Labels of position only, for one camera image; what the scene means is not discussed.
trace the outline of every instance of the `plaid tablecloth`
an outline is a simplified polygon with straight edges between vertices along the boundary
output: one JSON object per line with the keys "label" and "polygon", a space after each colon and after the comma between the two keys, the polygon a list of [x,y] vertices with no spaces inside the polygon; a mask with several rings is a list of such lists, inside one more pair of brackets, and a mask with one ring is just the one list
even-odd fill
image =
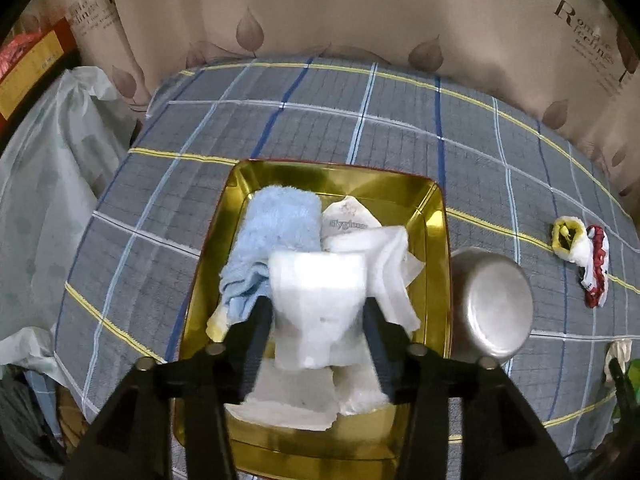
{"label": "plaid tablecloth", "polygon": [[[566,140],[479,92],[379,65],[253,60],[184,71],[100,199],[66,284],[56,354],[91,420],[141,355],[175,358],[199,249],[240,158],[300,158],[427,175],[452,249],[506,254],[534,291],[531,338],[506,371],[565,454],[602,439],[609,343],[640,338],[640,247],[606,178]],[[560,215],[604,227],[610,289],[590,310],[549,247]],[[638,357],[638,346],[634,348]],[[460,466],[451,406],[450,476]],[[174,473],[186,476],[174,443]]]}

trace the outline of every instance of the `fuzzy blue cloth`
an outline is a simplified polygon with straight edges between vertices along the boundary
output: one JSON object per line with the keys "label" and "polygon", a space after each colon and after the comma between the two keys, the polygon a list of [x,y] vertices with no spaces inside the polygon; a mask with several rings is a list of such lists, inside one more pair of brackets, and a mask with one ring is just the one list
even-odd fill
{"label": "fuzzy blue cloth", "polygon": [[258,296],[271,297],[269,256],[276,250],[320,251],[322,206],[315,193],[268,186],[246,208],[226,265],[220,272],[229,323],[246,320]]}

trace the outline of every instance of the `yellow label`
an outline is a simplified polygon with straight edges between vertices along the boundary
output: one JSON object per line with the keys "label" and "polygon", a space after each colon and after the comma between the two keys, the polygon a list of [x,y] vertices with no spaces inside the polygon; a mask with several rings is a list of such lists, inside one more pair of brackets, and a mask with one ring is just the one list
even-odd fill
{"label": "yellow label", "polygon": [[8,119],[38,79],[59,60],[64,51],[52,30],[18,62],[0,83],[0,114]]}

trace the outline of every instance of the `beige curtain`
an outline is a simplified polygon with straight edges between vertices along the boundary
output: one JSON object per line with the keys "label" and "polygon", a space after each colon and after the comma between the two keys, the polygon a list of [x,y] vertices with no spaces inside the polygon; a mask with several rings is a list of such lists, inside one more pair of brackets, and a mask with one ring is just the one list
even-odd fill
{"label": "beige curtain", "polygon": [[136,110],[181,69],[316,54],[435,72],[559,130],[640,215],[638,58],[601,0],[33,0]]}

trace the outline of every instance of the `silver metal container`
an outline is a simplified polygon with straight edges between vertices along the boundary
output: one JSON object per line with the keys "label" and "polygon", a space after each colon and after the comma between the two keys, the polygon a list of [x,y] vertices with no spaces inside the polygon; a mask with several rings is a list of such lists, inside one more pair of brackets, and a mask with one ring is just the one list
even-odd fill
{"label": "silver metal container", "polygon": [[522,268],[479,248],[451,255],[453,340],[451,357],[508,361],[524,345],[533,324],[533,295]]}

